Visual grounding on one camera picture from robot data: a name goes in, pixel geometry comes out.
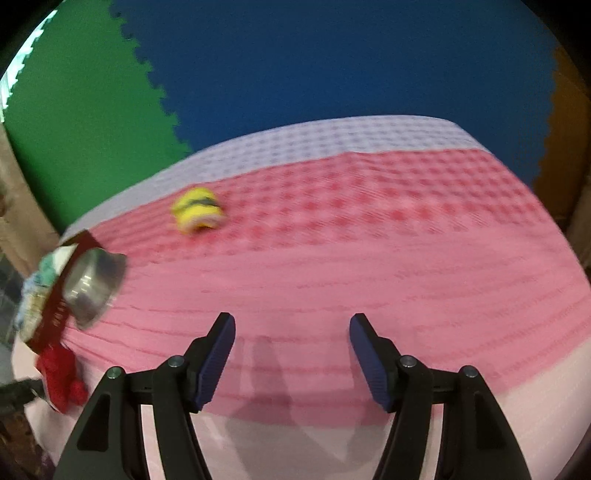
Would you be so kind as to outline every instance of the red plush toy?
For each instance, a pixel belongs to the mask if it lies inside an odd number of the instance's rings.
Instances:
[[[86,403],[88,390],[78,378],[72,350],[60,343],[49,345],[37,358],[36,367],[43,376],[47,401],[58,412],[65,413],[70,403]]]

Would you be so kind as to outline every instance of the metal bowl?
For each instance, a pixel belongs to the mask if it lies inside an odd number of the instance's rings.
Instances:
[[[91,248],[76,261],[62,295],[80,330],[94,325],[111,306],[123,283],[125,267],[125,255],[102,248]]]

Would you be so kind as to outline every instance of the green foam mat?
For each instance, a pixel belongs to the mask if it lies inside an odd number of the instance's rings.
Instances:
[[[81,215],[189,153],[161,108],[151,66],[121,36],[109,0],[69,0],[18,76],[5,127],[37,201],[63,231]]]

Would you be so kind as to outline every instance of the yellow toy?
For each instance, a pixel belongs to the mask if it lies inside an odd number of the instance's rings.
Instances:
[[[189,190],[172,207],[177,227],[182,233],[190,233],[201,227],[217,228],[225,220],[213,192],[204,188]]]

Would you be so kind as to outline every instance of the silver screw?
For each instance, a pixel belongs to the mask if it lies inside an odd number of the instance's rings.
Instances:
[[[466,375],[468,378],[476,378],[478,376],[478,370],[476,369],[476,367],[473,367],[471,365],[466,365],[465,367],[462,367],[462,373]]]
[[[417,359],[412,355],[403,355],[400,357],[400,365],[406,368],[412,368],[417,364]]]
[[[107,370],[107,377],[111,380],[118,378],[123,373],[123,369],[121,367],[111,367]]]
[[[173,355],[168,359],[167,363],[169,367],[180,367],[184,363],[184,357],[182,355]]]

